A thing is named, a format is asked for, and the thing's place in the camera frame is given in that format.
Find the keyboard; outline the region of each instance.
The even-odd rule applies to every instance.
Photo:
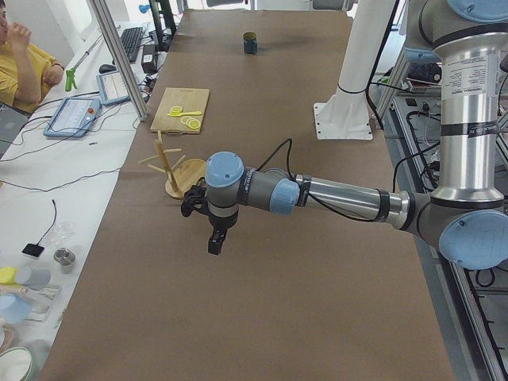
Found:
[[[137,53],[140,51],[141,39],[143,38],[143,28],[127,28],[121,33],[120,40],[124,45],[125,54],[129,62],[136,61]]]

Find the white bowl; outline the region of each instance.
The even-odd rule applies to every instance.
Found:
[[[32,373],[32,353],[27,348],[14,347],[0,355],[1,381],[26,381]]]

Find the person's hand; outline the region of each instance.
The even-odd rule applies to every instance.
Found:
[[[24,52],[30,44],[32,32],[26,26],[14,22],[7,29],[7,41],[15,52]]]
[[[55,86],[60,83],[64,76],[64,70],[58,65],[51,66],[43,75],[42,82],[47,83],[49,86]]]

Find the person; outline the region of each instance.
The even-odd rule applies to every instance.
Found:
[[[31,114],[62,80],[64,66],[30,42],[31,32],[6,18],[0,0],[0,102]]]

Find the cup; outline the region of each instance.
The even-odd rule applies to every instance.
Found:
[[[244,33],[244,52],[245,54],[257,54],[257,37],[254,32]]]
[[[1,284],[13,284],[16,282],[17,269],[15,267],[2,267],[0,268],[0,283]]]
[[[21,296],[10,292],[0,296],[0,315],[9,324],[21,323],[31,312],[32,305]]]
[[[27,348],[13,347],[0,355],[0,379],[32,381],[36,374],[32,353]]]
[[[76,256],[68,248],[59,248],[53,254],[53,259],[60,264],[60,270],[64,274],[69,274],[72,271]]]
[[[16,283],[32,290],[42,290],[51,279],[51,272],[46,268],[21,267],[16,273]]]

